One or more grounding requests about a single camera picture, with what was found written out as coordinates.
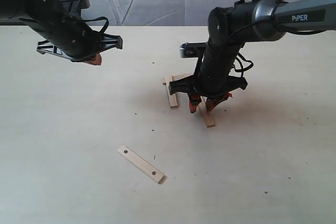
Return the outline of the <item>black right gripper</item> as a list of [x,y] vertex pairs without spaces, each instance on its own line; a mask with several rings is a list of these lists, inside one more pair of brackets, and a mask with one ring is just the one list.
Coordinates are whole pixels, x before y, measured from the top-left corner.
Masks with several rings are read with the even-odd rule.
[[194,73],[169,83],[170,95],[177,92],[188,94],[188,106],[193,114],[201,103],[201,96],[207,97],[206,109],[212,111],[220,103],[232,97],[231,91],[246,89],[248,83],[244,77],[229,74],[240,49],[240,44],[223,47],[207,44],[203,57],[197,60]]

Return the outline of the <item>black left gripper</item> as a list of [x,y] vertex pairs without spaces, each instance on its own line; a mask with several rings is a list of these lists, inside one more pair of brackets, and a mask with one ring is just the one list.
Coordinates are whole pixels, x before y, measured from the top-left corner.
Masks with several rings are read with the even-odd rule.
[[103,20],[105,24],[99,31],[88,26],[88,20],[77,18],[61,18],[57,22],[37,21],[36,32],[45,39],[38,42],[37,52],[100,66],[100,53],[112,48],[123,48],[121,36],[105,33],[109,26],[107,18],[96,18],[93,21]]

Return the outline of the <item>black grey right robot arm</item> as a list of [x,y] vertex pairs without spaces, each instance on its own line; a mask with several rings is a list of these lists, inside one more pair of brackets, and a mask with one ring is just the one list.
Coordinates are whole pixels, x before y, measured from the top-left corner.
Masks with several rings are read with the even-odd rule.
[[169,94],[186,93],[191,113],[196,112],[201,98],[212,111],[232,96],[246,89],[243,73],[251,67],[236,69],[241,75],[231,76],[234,62],[245,58],[240,50],[247,42],[277,41],[286,33],[314,35],[335,29],[335,0],[240,1],[233,7],[214,8],[208,17],[207,42],[180,46],[183,58],[197,58],[194,73],[167,83]]

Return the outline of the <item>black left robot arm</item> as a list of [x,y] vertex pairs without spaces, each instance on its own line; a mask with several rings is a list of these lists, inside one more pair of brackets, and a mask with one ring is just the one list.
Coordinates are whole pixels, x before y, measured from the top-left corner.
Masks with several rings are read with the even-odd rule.
[[109,20],[105,16],[95,18],[104,25],[99,31],[93,30],[90,21],[81,16],[89,6],[89,0],[1,0],[1,19],[18,19],[41,35],[44,40],[38,42],[36,50],[42,55],[99,66],[100,54],[122,49],[123,39],[106,33]]

